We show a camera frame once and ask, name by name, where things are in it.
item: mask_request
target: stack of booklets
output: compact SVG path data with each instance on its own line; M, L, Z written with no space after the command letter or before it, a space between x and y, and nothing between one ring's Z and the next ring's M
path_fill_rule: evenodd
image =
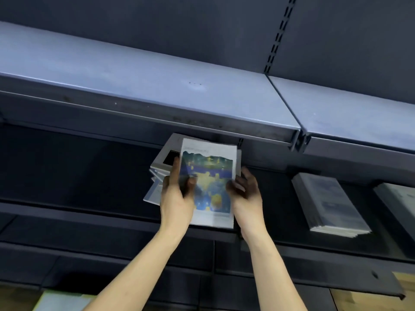
M382 183L374 191L415 240L415 188Z
M170 174L175 157L180 158L181 186L189 177L197 178L191 224L233 228L234 216L225 188L241 173L241 150L234 145L172 134L150 166L154 183L144 201L160 205L163 179Z
M311 231L349 238L371 232L335 178L301 172L292 183Z

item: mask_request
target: hand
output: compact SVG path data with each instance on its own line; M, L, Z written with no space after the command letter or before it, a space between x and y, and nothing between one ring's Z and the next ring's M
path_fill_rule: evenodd
M236 188L232 182L227 184L226 191L231 198L232 210L241 227L242 236L249 245L255 238L261 238L268 233L263 219L262 198L257 179L246 167L242 167L242 174L246 179L236 176L235 182L240 184L245 192Z
M183 196L179 187L179 158L174 159L170 176L164 177L161 191L161 225L160 232L166 233L176 241L180 241L190 225L193 216L193 193L196 179L189 178L187 190Z

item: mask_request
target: person's left arm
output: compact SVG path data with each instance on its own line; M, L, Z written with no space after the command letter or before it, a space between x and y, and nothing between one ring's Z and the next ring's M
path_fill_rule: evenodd
M186 233L193 216L196 179L188 191L179 188L179 160L165 177L161 194L161 225L147 246L127 265L84 311L141 311L173 251Z

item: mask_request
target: person's left hand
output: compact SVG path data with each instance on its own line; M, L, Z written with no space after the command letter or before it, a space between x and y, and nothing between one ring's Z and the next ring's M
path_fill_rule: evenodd
M160 231L181 240L192 220L194 210L193 193L196 178L189 178L186 192L183 195L179 187L179 158L174 159L170 176L164 177L161 192L161 225Z

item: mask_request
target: person's right arm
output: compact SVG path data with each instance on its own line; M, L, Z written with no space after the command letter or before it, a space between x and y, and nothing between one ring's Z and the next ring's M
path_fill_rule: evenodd
M228 184L227 191L251 252L261 311L307 311L265 227L257 180L246 167L242 168L242 173L246 179L237 177L236 183L243 186L245 192L232 183Z

